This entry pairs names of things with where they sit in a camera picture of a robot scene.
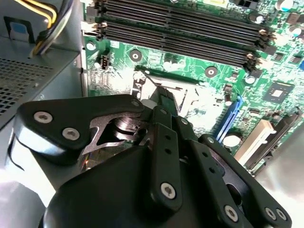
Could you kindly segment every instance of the white connector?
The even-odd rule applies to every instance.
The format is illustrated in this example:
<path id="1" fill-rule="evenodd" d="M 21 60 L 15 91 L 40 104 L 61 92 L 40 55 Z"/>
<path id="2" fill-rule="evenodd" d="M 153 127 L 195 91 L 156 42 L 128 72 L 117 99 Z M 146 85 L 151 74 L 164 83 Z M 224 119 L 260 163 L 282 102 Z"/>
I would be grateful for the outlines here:
<path id="1" fill-rule="evenodd" d="M 85 32 L 93 32 L 97 29 L 97 23 L 88 23 L 86 21 L 80 22 L 81 30 Z"/>
<path id="2" fill-rule="evenodd" d="M 245 165 L 260 145 L 265 143 L 266 138 L 272 134 L 273 131 L 274 129 L 268 120 L 261 120 L 234 155 L 234 158 L 241 165 Z"/>

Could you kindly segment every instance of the screw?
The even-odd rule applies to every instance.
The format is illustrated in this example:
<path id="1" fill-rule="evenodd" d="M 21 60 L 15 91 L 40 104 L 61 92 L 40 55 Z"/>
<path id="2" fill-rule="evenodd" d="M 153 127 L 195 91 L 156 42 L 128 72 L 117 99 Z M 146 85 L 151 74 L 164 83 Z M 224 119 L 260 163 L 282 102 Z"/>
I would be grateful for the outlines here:
<path id="1" fill-rule="evenodd" d="M 287 221 L 286 215 L 279 208 L 277 208 L 276 211 L 283 220 Z"/>
<path id="2" fill-rule="evenodd" d="M 161 108 L 161 112 L 164 113 L 164 114 L 167 114 L 166 110 L 164 110 L 162 108 Z"/>
<path id="3" fill-rule="evenodd" d="M 131 103 L 137 107 L 139 106 L 139 103 L 137 101 L 132 101 Z"/>
<path id="4" fill-rule="evenodd" d="M 224 207 L 226 215 L 234 222 L 238 221 L 238 214 L 237 212 L 229 205 Z"/>
<path id="5" fill-rule="evenodd" d="M 272 218 L 273 220 L 276 220 L 276 215 L 274 214 L 274 212 L 271 209 L 265 208 L 265 211 L 270 218 Z"/>
<path id="6" fill-rule="evenodd" d="M 66 139 L 75 141 L 79 139 L 80 133 L 74 128 L 67 127 L 62 131 L 62 136 L 65 137 Z"/>
<path id="7" fill-rule="evenodd" d="M 167 197 L 168 199 L 171 199 L 171 200 L 174 199 L 175 195 L 176 195 L 175 189 L 169 183 L 161 184 L 161 192 L 165 197 Z"/>
<path id="8" fill-rule="evenodd" d="M 210 143 L 214 143 L 214 140 L 213 140 L 211 137 L 208 137 L 207 140 L 208 140 Z"/>
<path id="9" fill-rule="evenodd" d="M 52 122 L 53 117 L 50 113 L 36 112 L 34 114 L 34 119 L 39 123 L 48 124 L 48 123 Z"/>
<path id="10" fill-rule="evenodd" d="M 186 119 L 181 119 L 181 122 L 183 123 L 183 124 L 185 124 L 185 125 L 187 125 L 188 124 L 188 121 L 186 120 Z"/>

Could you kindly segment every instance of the chipset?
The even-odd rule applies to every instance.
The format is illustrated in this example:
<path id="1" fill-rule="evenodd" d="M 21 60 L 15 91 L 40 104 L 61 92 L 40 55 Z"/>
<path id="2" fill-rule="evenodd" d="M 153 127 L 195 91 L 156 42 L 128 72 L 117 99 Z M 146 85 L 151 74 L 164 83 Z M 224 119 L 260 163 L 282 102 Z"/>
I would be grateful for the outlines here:
<path id="1" fill-rule="evenodd" d="M 273 82 L 264 95 L 263 100 L 281 104 L 293 89 L 294 85 L 292 84 Z"/>

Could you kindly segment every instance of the vented metal panel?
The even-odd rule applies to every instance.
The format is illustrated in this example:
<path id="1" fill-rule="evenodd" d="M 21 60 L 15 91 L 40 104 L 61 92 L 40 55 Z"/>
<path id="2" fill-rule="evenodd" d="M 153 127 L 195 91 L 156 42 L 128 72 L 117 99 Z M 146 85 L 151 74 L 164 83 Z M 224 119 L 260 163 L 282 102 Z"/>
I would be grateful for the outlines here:
<path id="1" fill-rule="evenodd" d="M 0 58 L 0 116 L 53 68 Z"/>

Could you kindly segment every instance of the mounting hole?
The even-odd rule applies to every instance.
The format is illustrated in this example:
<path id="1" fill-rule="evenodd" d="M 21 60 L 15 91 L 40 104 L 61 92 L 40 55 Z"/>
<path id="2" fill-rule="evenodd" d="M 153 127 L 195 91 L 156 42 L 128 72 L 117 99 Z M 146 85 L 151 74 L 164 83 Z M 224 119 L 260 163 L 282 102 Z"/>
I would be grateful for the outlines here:
<path id="1" fill-rule="evenodd" d="M 215 173 L 215 170 L 213 168 L 209 168 L 209 171 Z"/>
<path id="2" fill-rule="evenodd" d="M 216 74 L 218 73 L 218 69 L 215 66 L 209 66 L 206 68 L 205 70 L 205 75 L 208 78 L 212 78 L 214 76 L 216 76 Z"/>
<path id="3" fill-rule="evenodd" d="M 166 152 L 167 154 L 171 154 L 171 153 L 172 153 L 171 150 L 169 150 L 169 149 L 165 149 L 165 152 Z"/>
<path id="4" fill-rule="evenodd" d="M 237 188 L 232 184 L 226 184 L 233 201 L 239 207 L 242 204 L 242 197 Z"/>
<path id="5" fill-rule="evenodd" d="M 130 51 L 129 56 L 133 62 L 139 62 L 143 57 L 142 53 L 137 49 Z"/>

